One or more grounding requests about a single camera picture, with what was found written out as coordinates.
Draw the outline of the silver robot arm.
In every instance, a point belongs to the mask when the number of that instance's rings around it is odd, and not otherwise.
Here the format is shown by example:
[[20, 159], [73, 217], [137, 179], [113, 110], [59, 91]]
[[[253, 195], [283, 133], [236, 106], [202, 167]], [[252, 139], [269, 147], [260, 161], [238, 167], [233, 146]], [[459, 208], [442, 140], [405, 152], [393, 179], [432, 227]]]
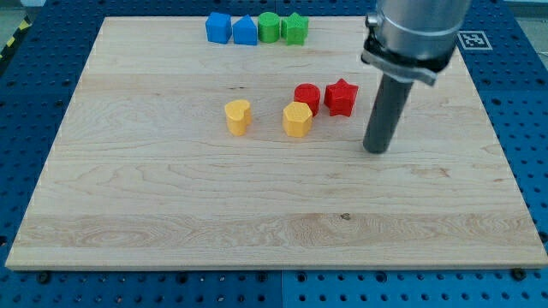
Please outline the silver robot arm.
[[361, 60], [390, 77], [435, 84], [456, 47], [470, 0], [378, 0], [365, 16]]

